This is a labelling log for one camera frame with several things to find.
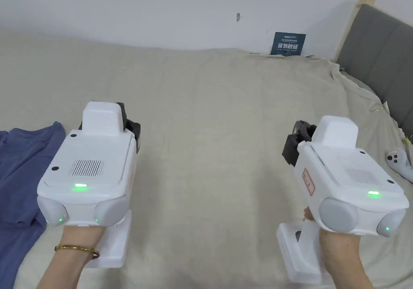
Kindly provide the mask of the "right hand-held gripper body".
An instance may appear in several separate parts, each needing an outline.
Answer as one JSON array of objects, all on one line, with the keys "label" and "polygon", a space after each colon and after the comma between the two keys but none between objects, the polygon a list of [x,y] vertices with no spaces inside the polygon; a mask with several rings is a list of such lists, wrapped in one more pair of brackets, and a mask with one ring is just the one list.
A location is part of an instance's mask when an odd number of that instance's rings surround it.
[{"label": "right hand-held gripper body", "polygon": [[318,125],[297,121],[282,156],[302,190],[313,221],[282,223],[277,240],[288,278],[300,284],[328,284],[319,234],[390,237],[409,202],[402,188],[363,149],[350,119],[323,116]]}]

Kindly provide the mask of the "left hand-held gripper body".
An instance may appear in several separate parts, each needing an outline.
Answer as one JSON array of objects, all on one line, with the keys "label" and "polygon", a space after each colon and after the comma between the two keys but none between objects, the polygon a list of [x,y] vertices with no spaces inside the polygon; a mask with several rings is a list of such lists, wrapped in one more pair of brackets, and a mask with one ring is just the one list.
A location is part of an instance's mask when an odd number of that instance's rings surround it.
[{"label": "left hand-held gripper body", "polygon": [[38,184],[38,206],[49,225],[106,228],[100,257],[87,268],[124,265],[140,133],[123,103],[91,101]]}]

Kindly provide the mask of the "person's right hand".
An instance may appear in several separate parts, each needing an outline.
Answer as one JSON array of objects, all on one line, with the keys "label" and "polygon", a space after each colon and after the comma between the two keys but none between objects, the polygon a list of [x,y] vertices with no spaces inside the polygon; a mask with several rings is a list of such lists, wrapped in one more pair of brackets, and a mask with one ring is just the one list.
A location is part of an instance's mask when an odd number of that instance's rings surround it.
[{"label": "person's right hand", "polygon": [[360,241],[361,237],[358,235],[320,229],[321,257],[333,278],[344,274],[364,273],[359,255]]}]

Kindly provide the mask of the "person's left hand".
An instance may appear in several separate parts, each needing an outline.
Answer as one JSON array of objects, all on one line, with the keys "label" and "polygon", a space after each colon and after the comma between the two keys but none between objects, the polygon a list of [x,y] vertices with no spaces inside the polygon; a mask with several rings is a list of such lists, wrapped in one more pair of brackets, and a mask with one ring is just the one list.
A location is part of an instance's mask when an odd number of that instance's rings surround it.
[{"label": "person's left hand", "polygon": [[105,230],[106,227],[101,226],[64,226],[59,245],[76,246],[95,251]]}]

